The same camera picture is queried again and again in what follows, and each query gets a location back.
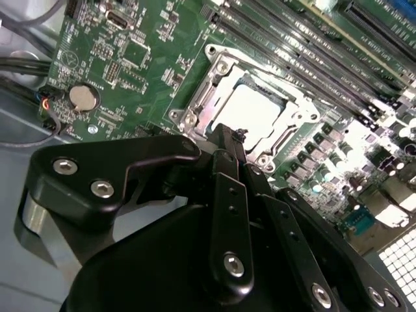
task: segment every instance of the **green circuit board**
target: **green circuit board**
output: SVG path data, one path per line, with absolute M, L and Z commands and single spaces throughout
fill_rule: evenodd
M 84 142 L 141 137 L 155 128 L 180 134 L 169 113 L 184 110 L 205 77 L 211 65 L 205 46 L 236 48 L 333 103 L 317 103 L 321 122 L 303 125 L 276 155 L 277 169 L 269 181 L 285 187 L 284 172 L 324 122 L 343 131 L 352 120 L 350 109 L 374 99 L 398 98 L 416 78 L 416 28 L 388 3 L 357 0 L 354 6 L 383 21 L 382 27 L 403 47 L 399 52 L 352 20 L 346 13 L 351 12 L 346 9 L 350 1 L 331 0 L 325 7 L 317 7 L 318 2 L 70 1 L 47 78 L 48 86 L 67 93 L 52 107 L 66 133 Z M 111 21 L 110 13 L 121 20 Z M 74 109 L 68 92 L 80 83 L 97 90 L 96 109 Z M 97 130 L 89 131 L 91 126 Z M 365 175 L 367 184 L 385 179 L 377 170 Z M 322 215 L 337 221 L 336 213 L 347 204 L 330 202 L 341 196 L 348 177 L 348 172 L 340 175 L 340 183 L 326 185 L 321 194 L 311 192 L 307 183 L 297 190 Z
M 380 1 L 361 2 L 370 10 L 372 6 L 368 5 L 368 2 L 376 4 Z M 68 99 L 54 103 L 60 119 L 70 125 L 67 128 L 68 134 L 77 140 L 129 138 L 136 136 L 137 131 L 141 130 L 141 128 L 138 130 L 138 126 L 152 125 L 162 127 L 167 132 L 177 133 L 177 129 L 167 118 L 167 113 L 170 109 L 184 108 L 193 95 L 210 65 L 202 53 L 208 43 L 239 47 L 249 55 L 260 60 L 265 59 L 264 53 L 260 54 L 253 50 L 251 42 L 248 44 L 233 36 L 227 28 L 227 22 L 224 26 L 219 24 L 213 27 L 203 15 L 204 10 L 219 11 L 218 7 L 210 1 L 157 0 L 147 3 L 130 0 L 125 4 L 115 0 L 109 1 L 113 9 L 128 17 L 134 24 L 133 30 L 124 31 L 107 21 L 97 3 L 90 1 L 79 1 L 79 3 L 81 7 L 78 8 L 77 15 L 66 16 L 64 19 L 58 49 L 47 80 L 49 85 L 61 90 L 68 90 L 80 82 L 88 83 L 98 89 L 101 105 L 99 109 L 86 114 L 74 112 Z M 256 1 L 241 1 L 240 11 L 245 12 L 256 24 L 267 27 L 270 19 L 253 9 L 256 3 Z M 262 2 L 272 12 L 278 12 L 281 6 L 287 6 L 287 11 L 282 11 L 282 16 L 285 18 L 288 17 L 287 13 L 293 16 L 293 12 L 308 10 L 308 16 L 312 16 L 311 21 L 322 28 L 322 18 L 315 16 L 311 7 L 305 3 L 303 0 L 288 3 L 280 0 Z M 332 18 L 331 13 L 325 18 Z M 401 27 L 403 31 L 400 35 L 410 44 L 415 43 L 416 35 L 411 26 L 401 23 L 394 15 L 386 12 L 383 12 L 381 18 L 388 25 L 396 25 L 397 29 Z M 287 20 L 291 21 L 294 27 L 296 25 L 299 27 L 299 21 L 289 18 Z M 363 33 L 354 26 L 339 21 L 338 16 L 334 17 L 333 22 L 360 44 L 364 44 L 364 39 L 360 41 Z M 274 43 L 267 42 L 264 36 L 259 36 L 253 31 L 252 24 L 241 23 L 240 26 L 241 34 L 245 37 L 263 45 L 268 51 L 276 50 Z M 333 29 L 327 29 L 327 33 L 331 31 L 336 33 Z M 276 34 L 285 39 L 287 32 L 276 30 Z M 323 47 L 328 47 L 325 41 L 317 40 L 317 42 Z M 348 40 L 345 42 L 349 46 L 353 45 Z M 371 49 L 369 46 L 367 48 L 372 53 L 371 57 L 368 55 L 364 57 L 365 53 L 356 47 L 351 53 L 337 54 L 337 56 L 353 70 L 359 70 L 375 90 L 385 95 L 392 96 L 396 90 L 392 90 L 388 84 L 380 80 L 376 75 L 377 72 L 388 76 L 388 79 L 395 81 L 398 86 L 410 84 L 414 78 L 413 72 L 406 71 L 393 57 L 389 62 L 382 62 L 387 69 L 380 66 L 374 61 L 374 59 L 380 61 L 377 59 L 380 49 L 377 47 Z M 305 51 L 311 62 L 316 62 L 318 59 L 307 49 L 301 50 Z M 354 54 L 357 58 L 365 59 L 374 71 L 359 68 L 357 59 L 352 57 Z M 325 62 L 321 63 L 325 71 L 323 76 L 329 74 L 338 76 L 339 82 L 347 88 L 357 85 L 351 79 L 343 77 L 336 67 L 331 67 L 331 64 Z M 305 79 L 310 79 L 310 73 L 307 72 L 308 70 L 305 70 L 305 73 L 301 74 Z M 319 82 L 328 85 L 327 81 Z M 345 101 L 351 103 L 351 99 L 347 97 Z M 98 126 L 98 133 L 91 135 L 87 131 L 88 125 L 91 124 Z

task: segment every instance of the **metal cylinder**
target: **metal cylinder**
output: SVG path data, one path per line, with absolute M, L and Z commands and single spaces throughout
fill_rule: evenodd
M 348 201 L 348 204 L 350 205 L 351 208 L 353 208 L 353 210 L 358 210 L 361 205 L 359 204 L 359 202 L 351 195 L 349 195 L 346 200 Z
M 337 167 L 337 169 L 345 169 L 345 162 L 338 155 L 333 156 L 331 158 L 331 162 L 334 164 L 335 167 Z
M 309 187 L 314 193 L 320 193 L 324 189 L 322 185 L 317 180 L 312 180 L 309 182 Z
M 319 170 L 319 173 L 322 175 L 326 182 L 332 181 L 332 179 L 335 177 L 334 174 L 330 172 L 330 170 L 326 167 Z
M 348 182 L 350 183 L 351 187 L 357 192 L 361 192 L 363 190 L 363 186 L 356 177 L 351 177 L 350 179 L 348 179 Z
M 393 177 L 397 172 L 396 168 L 392 164 L 386 166 L 383 171 L 387 173 L 390 177 Z
M 411 133 L 410 127 L 406 127 L 398 122 L 391 125 L 390 129 L 393 130 L 400 138 L 408 137 Z
M 402 162 L 399 158 L 393 160 L 392 165 L 397 169 L 401 170 L 404 168 L 404 162 Z
M 400 118 L 405 124 L 408 124 L 410 128 L 416 127 L 416 116 L 405 112 Z
M 356 157 L 356 152 L 354 151 L 354 149 L 349 146 L 348 144 L 345 144 L 342 148 L 341 151 L 343 151 L 343 153 L 345 154 L 346 158 L 348 159 L 353 159 Z

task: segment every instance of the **cable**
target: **cable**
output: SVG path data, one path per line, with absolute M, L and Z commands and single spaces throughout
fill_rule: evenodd
M 0 57 L 0 65 L 14 65 L 14 66 L 49 68 L 50 65 L 51 65 L 51 62 L 48 61 L 48 60 L 33 60 L 33 59 L 30 59 L 30 58 Z
M 55 4 L 45 14 L 42 14 L 41 16 L 30 19 L 28 21 L 20 21 L 18 23 L 22 27 L 39 26 L 54 16 L 59 11 L 59 9 L 66 4 L 66 1 L 67 0 L 57 0 L 57 2 L 55 2 Z
M 11 72 L 11 73 L 20 73 L 22 75 L 32 75 L 39 77 L 47 77 L 49 71 L 44 68 L 29 68 L 23 66 L 13 66 L 13 65 L 0 65 L 0 71 Z
M 39 103 L 41 102 L 41 99 L 36 100 L 37 92 L 34 92 L 26 86 L 22 86 L 4 75 L 0 75 L 0 90 L 8 92 L 35 107 L 39 107 Z
M 54 128 L 54 130 L 52 131 L 52 133 L 49 136 L 47 136 L 47 137 L 45 137 L 45 138 L 43 138 L 43 139 L 41 139 L 41 140 L 39 140 L 37 142 L 30 142 L 30 143 L 0 142 L 0 147 L 1 148 L 32 148 L 34 146 L 39 146 L 39 145 L 45 144 L 46 142 L 49 142 L 50 140 L 52 140 L 53 138 L 55 138 L 59 134 L 60 130 L 62 129 L 62 125 L 61 125 L 61 123 L 59 121 L 59 118 L 52 111 L 52 109 L 50 108 L 49 101 L 48 101 L 47 98 L 44 98 L 42 100 L 42 108 L 52 118 L 52 120 L 54 121 L 54 123 L 56 125 L 55 128 Z
M 5 13 L 0 11 L 0 19 L 2 20 L 2 26 L 12 31 L 13 33 L 26 39 L 32 46 L 37 48 L 44 55 L 52 58 L 54 49 L 49 47 L 43 40 L 36 37 L 33 33 L 28 31 L 26 28 L 19 25 L 17 21 L 8 17 Z
M 27 58 L 0 57 L 0 70 L 26 75 L 47 76 L 51 63 Z

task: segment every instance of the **mounting hole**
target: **mounting hole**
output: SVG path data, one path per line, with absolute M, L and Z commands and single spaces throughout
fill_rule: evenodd
M 228 210 L 233 214 L 233 215 L 237 215 L 238 213 L 239 213 L 239 211 L 237 210 L 237 208 L 236 207 L 234 207 L 234 206 L 229 206 L 228 207 Z
M 232 187 L 229 188 L 229 192 L 232 193 L 232 195 L 234 195 L 234 196 L 238 195 L 238 192 Z
M 280 211 L 280 215 L 282 217 L 284 217 L 285 219 L 289 219 L 289 215 L 286 212 L 284 212 L 283 210 Z
M 293 238 L 295 242 L 300 241 L 299 237 L 296 235 L 295 232 L 290 232 L 289 235 Z

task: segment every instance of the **capacitor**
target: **capacitor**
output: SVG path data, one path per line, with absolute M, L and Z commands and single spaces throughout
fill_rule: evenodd
M 353 210 L 358 210 L 361 207 L 360 203 L 351 195 L 349 195 L 346 200 Z
M 320 193 L 324 189 L 322 185 L 317 180 L 312 180 L 309 182 L 309 187 L 314 193 Z
M 350 183 L 351 187 L 357 192 L 363 190 L 363 186 L 356 177 L 351 177 L 350 179 L 348 179 L 348 182 Z
M 393 130 L 400 138 L 408 137 L 411 133 L 410 127 L 406 127 L 398 122 L 391 125 L 390 129 Z
M 416 142 L 409 138 L 403 138 L 398 143 L 399 148 L 404 151 L 406 155 L 416 156 Z
M 410 128 L 416 127 L 416 116 L 405 112 L 400 118 L 405 124 L 408 124 Z
M 396 158 L 391 163 L 397 170 L 401 170 L 404 168 L 404 162 L 402 162 L 399 158 Z
M 337 167 L 337 169 L 345 169 L 345 162 L 338 155 L 333 156 L 331 158 L 331 162 L 335 165 L 335 167 Z
M 392 165 L 392 164 L 390 164 L 390 165 L 388 165 L 388 166 L 386 166 L 384 169 L 383 169 L 383 171 L 385 172 L 385 173 L 387 173 L 390 177 L 393 177 L 395 174 L 396 174 L 396 168 Z
M 100 104 L 99 92 L 89 84 L 77 84 L 70 88 L 69 98 L 77 112 L 89 112 Z
M 335 177 L 334 174 L 330 172 L 330 170 L 326 167 L 323 167 L 322 169 L 320 169 L 319 173 L 321 174 L 321 176 L 324 178 L 326 182 L 332 181 L 332 179 Z
M 349 146 L 347 143 L 342 146 L 341 151 L 343 151 L 346 158 L 348 159 L 354 159 L 357 156 L 356 151 L 354 151 L 354 149 L 351 146 Z

